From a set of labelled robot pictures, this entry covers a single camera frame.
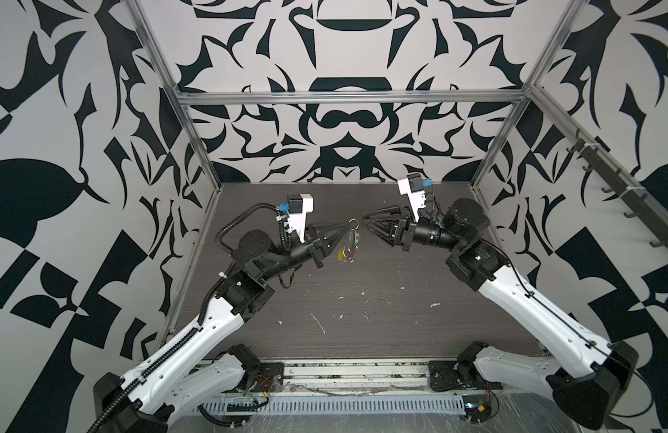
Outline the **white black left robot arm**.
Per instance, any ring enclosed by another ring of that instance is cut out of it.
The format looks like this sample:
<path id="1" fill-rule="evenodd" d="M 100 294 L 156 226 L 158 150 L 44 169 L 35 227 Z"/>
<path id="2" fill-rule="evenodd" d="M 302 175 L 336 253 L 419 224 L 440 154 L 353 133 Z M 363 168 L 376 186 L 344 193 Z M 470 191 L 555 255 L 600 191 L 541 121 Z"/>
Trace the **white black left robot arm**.
<path id="1" fill-rule="evenodd" d="M 262 230 L 244 234 L 198 316 L 138 366 L 124 375 L 108 373 L 94 385 L 96 419 L 89 430 L 166 432 L 212 397 L 251 388 L 260 362 L 243 344 L 208 366 L 198 364 L 265 306 L 274 295 L 270 280 L 308 261 L 322 267 L 348 232 L 348 223 L 308 225 L 302 235 L 290 236 L 287 249 Z"/>

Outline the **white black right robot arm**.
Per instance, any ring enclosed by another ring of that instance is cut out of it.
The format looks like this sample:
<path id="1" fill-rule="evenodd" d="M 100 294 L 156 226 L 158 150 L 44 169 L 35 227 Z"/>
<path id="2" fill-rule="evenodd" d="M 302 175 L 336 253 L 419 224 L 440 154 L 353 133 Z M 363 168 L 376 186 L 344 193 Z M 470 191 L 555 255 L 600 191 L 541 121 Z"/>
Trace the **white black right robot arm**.
<path id="1" fill-rule="evenodd" d="M 539 394 L 580 426 L 601 429 L 636 372 L 637 351 L 586 328 L 530 285 L 509 257 L 483 238 L 489 224 L 469 198 L 455 201 L 442 219 L 398 206 L 363 216 L 364 227 L 388 245 L 449 251 L 446 263 L 455 277 L 507 312 L 548 351 L 546 357 L 527 357 L 475 342 L 461 362 L 472 364 L 487 382 Z"/>

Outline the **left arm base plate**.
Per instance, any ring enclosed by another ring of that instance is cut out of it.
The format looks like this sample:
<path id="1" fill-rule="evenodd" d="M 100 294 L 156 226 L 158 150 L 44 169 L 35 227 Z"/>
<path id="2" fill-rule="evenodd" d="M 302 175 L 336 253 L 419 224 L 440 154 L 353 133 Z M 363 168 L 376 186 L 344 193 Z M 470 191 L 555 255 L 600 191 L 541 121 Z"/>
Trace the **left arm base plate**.
<path id="1" fill-rule="evenodd" d="M 256 393 L 279 392 L 284 386 L 284 379 L 284 363 L 261 363 L 256 375 L 249 381 L 249 391 Z"/>

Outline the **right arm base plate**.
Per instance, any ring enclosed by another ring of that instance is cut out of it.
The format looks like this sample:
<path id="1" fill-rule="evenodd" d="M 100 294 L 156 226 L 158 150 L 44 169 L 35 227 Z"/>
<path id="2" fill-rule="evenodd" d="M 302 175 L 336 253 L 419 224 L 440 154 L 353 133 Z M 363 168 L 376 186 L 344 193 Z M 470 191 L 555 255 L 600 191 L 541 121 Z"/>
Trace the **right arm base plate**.
<path id="1" fill-rule="evenodd" d="M 485 387 L 478 370 L 468 361 L 431 361 L 428 368 L 429 386 L 437 393 Z"/>

